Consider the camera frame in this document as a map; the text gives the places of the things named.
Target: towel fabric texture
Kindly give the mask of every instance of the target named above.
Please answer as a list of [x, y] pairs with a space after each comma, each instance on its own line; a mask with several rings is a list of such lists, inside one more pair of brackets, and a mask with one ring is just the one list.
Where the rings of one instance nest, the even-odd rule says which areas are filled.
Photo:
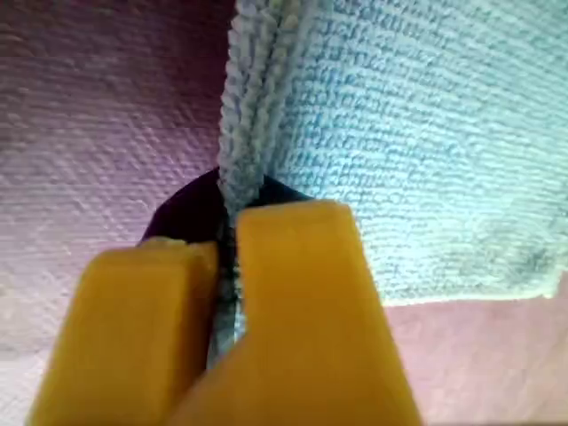
[[555, 294], [568, 259], [564, 1], [237, 10], [219, 158], [231, 214], [264, 173], [348, 203], [386, 304]]

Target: textured fabric background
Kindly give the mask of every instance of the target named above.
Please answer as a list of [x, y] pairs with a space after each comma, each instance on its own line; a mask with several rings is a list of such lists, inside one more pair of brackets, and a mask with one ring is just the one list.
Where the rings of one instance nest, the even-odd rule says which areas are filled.
[[0, 5], [0, 423], [78, 273], [214, 167], [231, 1]]
[[239, 2], [229, 209], [265, 171], [347, 202], [387, 304], [552, 296], [568, 260], [566, 2], [324, 1], [296, 43], [283, 22], [310, 3]]

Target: pink fabric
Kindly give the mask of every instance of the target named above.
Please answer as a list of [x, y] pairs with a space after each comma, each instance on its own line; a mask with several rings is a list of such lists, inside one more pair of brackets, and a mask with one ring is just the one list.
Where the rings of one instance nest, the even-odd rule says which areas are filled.
[[0, 423], [78, 274], [216, 165], [231, 0], [0, 4]]

